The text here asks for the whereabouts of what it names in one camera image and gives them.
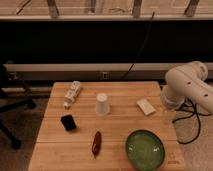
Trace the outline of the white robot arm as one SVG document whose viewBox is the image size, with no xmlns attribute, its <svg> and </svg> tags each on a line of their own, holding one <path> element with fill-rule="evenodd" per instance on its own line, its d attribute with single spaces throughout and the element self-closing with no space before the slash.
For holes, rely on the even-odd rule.
<svg viewBox="0 0 213 171">
<path fill-rule="evenodd" d="M 189 99 L 213 114 L 213 87 L 205 83 L 207 76 L 208 68 L 200 61 L 171 68 L 165 74 L 166 85 L 160 95 L 162 104 L 167 110 L 174 110 Z"/>
</svg>

